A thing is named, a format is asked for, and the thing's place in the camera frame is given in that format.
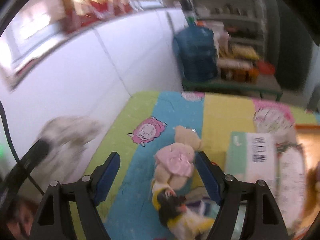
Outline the person's left hand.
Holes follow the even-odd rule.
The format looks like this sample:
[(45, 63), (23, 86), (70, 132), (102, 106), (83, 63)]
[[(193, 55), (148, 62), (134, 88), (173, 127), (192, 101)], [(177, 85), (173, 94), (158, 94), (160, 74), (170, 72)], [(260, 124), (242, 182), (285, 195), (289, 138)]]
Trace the person's left hand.
[(29, 239), (38, 207), (38, 204), (23, 197), (18, 197), (10, 204), (5, 225), (14, 239)]

